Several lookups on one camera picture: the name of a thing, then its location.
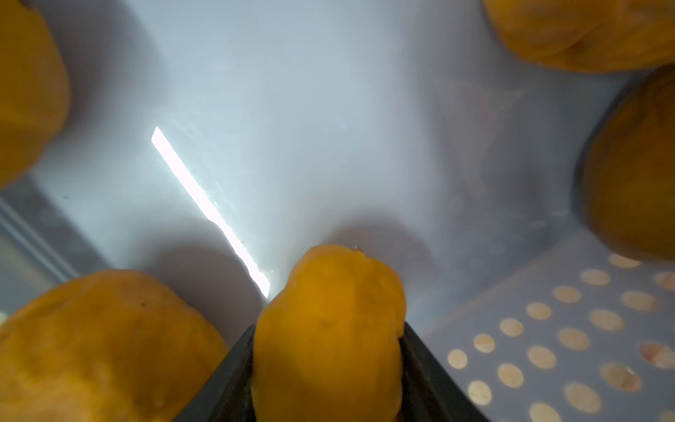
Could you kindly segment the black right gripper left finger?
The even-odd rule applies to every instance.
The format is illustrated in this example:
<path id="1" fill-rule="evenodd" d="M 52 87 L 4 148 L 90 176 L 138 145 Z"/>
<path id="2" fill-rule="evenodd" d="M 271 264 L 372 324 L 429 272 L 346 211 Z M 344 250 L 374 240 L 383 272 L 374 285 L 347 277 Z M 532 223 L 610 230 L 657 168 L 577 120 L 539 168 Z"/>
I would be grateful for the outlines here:
<path id="1" fill-rule="evenodd" d="M 251 398 L 251 325 L 174 422 L 256 422 Z"/>

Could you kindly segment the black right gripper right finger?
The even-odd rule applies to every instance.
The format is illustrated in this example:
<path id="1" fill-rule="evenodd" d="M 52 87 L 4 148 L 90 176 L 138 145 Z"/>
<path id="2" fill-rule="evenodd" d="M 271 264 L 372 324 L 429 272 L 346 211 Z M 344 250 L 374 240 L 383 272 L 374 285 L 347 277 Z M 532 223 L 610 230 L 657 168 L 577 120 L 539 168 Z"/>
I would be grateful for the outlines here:
<path id="1" fill-rule="evenodd" d="M 408 324 L 404 326 L 400 346 L 404 362 L 403 421 L 488 421 Z"/>

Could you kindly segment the light blue perforated plastic basket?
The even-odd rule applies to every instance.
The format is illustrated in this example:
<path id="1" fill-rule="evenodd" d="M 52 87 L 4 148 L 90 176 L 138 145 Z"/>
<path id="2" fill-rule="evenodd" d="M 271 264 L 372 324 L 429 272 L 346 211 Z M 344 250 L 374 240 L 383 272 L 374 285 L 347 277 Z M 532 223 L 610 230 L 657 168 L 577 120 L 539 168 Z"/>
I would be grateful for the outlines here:
<path id="1" fill-rule="evenodd" d="M 1 193 L 1 314 L 104 269 L 230 344 L 312 246 L 402 277 L 474 415 L 671 421 L 674 267 L 582 220 L 583 157 L 645 71 L 508 53 L 478 1 L 40 1 L 65 129 Z"/>

